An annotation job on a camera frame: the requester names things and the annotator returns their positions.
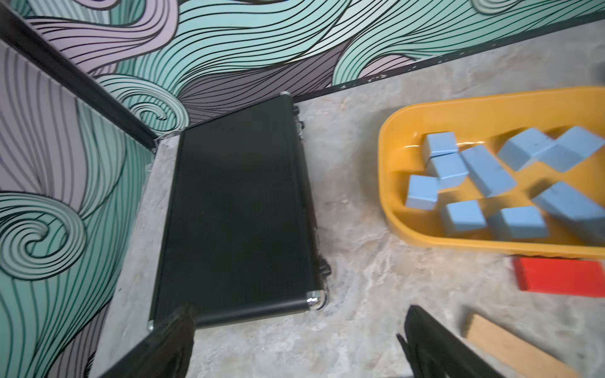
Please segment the blue cube bottom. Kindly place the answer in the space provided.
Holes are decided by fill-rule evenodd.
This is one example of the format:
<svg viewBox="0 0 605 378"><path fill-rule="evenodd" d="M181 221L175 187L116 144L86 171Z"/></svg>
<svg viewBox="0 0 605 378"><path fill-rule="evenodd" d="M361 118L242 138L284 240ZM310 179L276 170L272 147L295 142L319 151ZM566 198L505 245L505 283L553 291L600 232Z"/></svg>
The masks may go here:
<svg viewBox="0 0 605 378"><path fill-rule="evenodd" d="M539 161L554 145L551 137L531 128L507 140L497 157L513 171L519 172Z"/></svg>

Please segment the blue long block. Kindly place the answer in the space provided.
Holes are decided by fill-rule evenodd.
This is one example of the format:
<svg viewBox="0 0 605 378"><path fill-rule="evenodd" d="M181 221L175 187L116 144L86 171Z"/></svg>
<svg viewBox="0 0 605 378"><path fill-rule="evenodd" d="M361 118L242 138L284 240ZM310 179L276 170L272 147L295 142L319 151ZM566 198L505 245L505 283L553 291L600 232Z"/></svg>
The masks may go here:
<svg viewBox="0 0 605 378"><path fill-rule="evenodd" d="M585 243L604 246L604 208L564 182L532 198L550 216L562 221Z"/></svg>
<svg viewBox="0 0 605 378"><path fill-rule="evenodd" d="M469 171L469 177L485 198L496 197L513 190L515 179L483 145L460 153Z"/></svg>

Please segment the blue long block top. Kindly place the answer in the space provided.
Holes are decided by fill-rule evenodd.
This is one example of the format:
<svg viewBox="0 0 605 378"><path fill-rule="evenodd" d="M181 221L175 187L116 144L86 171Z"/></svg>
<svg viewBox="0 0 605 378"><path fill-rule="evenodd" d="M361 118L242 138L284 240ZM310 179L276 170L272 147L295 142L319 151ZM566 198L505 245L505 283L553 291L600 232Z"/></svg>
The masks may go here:
<svg viewBox="0 0 605 378"><path fill-rule="evenodd" d="M460 153L469 171L469 177L485 198L496 197L513 190L515 179L483 145Z"/></svg>

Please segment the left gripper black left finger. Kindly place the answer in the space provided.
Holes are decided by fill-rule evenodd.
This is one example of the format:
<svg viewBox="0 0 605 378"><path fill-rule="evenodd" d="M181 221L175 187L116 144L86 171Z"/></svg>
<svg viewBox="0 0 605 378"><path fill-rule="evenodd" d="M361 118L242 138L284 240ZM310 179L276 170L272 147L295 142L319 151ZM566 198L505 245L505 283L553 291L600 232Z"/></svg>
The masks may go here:
<svg viewBox="0 0 605 378"><path fill-rule="evenodd" d="M181 306L119 362L104 377L185 377L195 343L195 311Z"/></svg>

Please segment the blue cube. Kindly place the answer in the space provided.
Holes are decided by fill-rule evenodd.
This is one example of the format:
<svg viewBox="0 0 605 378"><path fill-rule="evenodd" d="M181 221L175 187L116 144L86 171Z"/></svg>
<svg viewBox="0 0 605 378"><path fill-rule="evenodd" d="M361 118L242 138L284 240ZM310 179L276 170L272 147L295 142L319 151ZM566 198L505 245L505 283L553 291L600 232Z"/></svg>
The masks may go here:
<svg viewBox="0 0 605 378"><path fill-rule="evenodd" d="M428 165L431 158L458 153L454 132L440 132L425 135L421 146L422 159Z"/></svg>
<svg viewBox="0 0 605 378"><path fill-rule="evenodd" d="M460 186L469 175L459 153L432 157L425 172L436 177L440 191Z"/></svg>
<svg viewBox="0 0 605 378"><path fill-rule="evenodd" d="M432 210L438 201L439 182L436 177L411 175L408 181L405 206Z"/></svg>
<svg viewBox="0 0 605 378"><path fill-rule="evenodd" d="M580 126L562 134L540 160L559 173L566 173L604 146L604 138Z"/></svg>
<svg viewBox="0 0 605 378"><path fill-rule="evenodd" d="M551 137L531 128L507 140L497 157L513 171L519 172L539 161L554 145Z"/></svg>
<svg viewBox="0 0 605 378"><path fill-rule="evenodd" d="M497 240L542 239L550 235L548 225L535 206L501 209L487 218Z"/></svg>
<svg viewBox="0 0 605 378"><path fill-rule="evenodd" d="M439 214L447 236L475 232L488 226L477 200L449 203Z"/></svg>

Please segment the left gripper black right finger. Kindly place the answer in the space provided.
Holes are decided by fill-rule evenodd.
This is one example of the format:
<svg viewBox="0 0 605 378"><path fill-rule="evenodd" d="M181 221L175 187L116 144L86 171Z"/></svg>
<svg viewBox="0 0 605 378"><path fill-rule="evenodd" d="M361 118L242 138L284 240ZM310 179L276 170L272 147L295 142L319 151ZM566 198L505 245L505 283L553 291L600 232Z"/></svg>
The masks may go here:
<svg viewBox="0 0 605 378"><path fill-rule="evenodd" d="M396 337L415 377L502 376L418 305L410 306L404 331Z"/></svg>

